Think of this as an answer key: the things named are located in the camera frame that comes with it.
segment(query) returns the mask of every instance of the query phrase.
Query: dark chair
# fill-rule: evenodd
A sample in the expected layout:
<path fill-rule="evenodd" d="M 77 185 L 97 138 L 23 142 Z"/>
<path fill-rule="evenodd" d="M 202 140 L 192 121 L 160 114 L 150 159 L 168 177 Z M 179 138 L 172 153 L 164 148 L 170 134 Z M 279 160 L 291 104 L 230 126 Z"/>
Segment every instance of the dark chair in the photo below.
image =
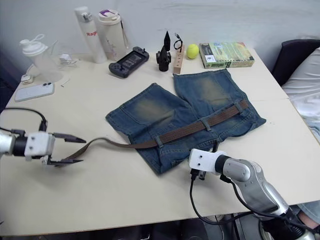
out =
<path fill-rule="evenodd" d="M 272 75 L 280 86 L 285 84 L 297 67 L 317 48 L 320 40 L 295 39 L 284 41 L 272 70 Z"/>

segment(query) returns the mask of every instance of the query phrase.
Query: water bottle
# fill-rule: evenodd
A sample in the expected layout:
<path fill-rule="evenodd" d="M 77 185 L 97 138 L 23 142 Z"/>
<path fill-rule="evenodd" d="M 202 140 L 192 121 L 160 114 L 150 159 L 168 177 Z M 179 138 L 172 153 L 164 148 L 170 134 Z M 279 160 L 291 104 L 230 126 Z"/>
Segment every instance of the water bottle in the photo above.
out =
<path fill-rule="evenodd" d="M 74 9 L 75 15 L 78 19 L 82 34 L 91 50 L 93 60 L 97 64 L 102 64 L 107 61 L 105 51 L 101 45 L 96 24 L 93 21 L 92 15 L 86 6 L 77 7 Z"/>
<path fill-rule="evenodd" d="M 37 35 L 33 40 L 24 39 L 20 41 L 22 52 L 29 57 L 44 78 L 54 83 L 63 78 L 63 74 L 59 71 L 56 63 L 52 60 L 48 46 L 38 41 L 45 37 L 44 34 Z"/>
<path fill-rule="evenodd" d="M 102 25 L 102 44 L 105 46 L 106 56 L 110 60 L 118 61 L 127 54 L 121 17 L 112 9 L 102 10 L 98 16 Z"/>

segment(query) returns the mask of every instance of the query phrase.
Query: belt loop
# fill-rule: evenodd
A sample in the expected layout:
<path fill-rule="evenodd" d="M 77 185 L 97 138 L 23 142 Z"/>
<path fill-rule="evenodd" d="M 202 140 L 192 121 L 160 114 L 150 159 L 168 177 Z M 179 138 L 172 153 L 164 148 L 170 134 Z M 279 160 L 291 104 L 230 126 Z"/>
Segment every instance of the belt loop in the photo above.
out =
<path fill-rule="evenodd" d="M 238 102 L 235 102 L 234 105 L 238 109 L 239 113 L 242 113 L 244 111 L 244 109 Z"/>
<path fill-rule="evenodd" d="M 164 146 L 164 144 L 162 143 L 162 141 L 160 140 L 160 138 L 158 136 L 155 136 L 154 140 L 158 144 L 159 148 L 162 148 Z"/>
<path fill-rule="evenodd" d="M 203 123 L 203 125 L 205 126 L 205 128 L 206 128 L 207 131 L 211 131 L 211 127 L 210 127 L 210 125 L 208 124 L 207 119 L 205 119 L 205 118 L 200 118 L 200 121 Z"/>

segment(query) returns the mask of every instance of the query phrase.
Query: game controller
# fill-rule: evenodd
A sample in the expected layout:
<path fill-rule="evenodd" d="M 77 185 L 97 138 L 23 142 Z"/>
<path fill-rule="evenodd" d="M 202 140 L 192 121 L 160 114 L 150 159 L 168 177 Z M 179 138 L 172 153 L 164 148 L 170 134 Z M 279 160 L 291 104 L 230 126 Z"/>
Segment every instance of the game controller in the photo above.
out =
<path fill-rule="evenodd" d="M 132 52 L 125 55 L 119 61 L 110 63 L 109 70 L 119 77 L 126 78 L 144 62 L 148 61 L 148 59 L 149 53 L 145 49 L 135 46 Z"/>

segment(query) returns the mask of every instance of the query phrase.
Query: wooden block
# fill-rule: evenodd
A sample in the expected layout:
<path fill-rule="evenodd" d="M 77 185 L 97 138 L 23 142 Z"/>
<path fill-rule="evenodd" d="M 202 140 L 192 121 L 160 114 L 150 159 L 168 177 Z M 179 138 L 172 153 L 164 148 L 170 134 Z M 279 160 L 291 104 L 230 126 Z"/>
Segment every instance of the wooden block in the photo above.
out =
<path fill-rule="evenodd" d="M 180 74 L 182 68 L 182 61 L 184 59 L 185 45 L 182 45 L 181 52 L 180 49 L 176 51 L 174 65 L 173 65 L 173 73 Z"/>

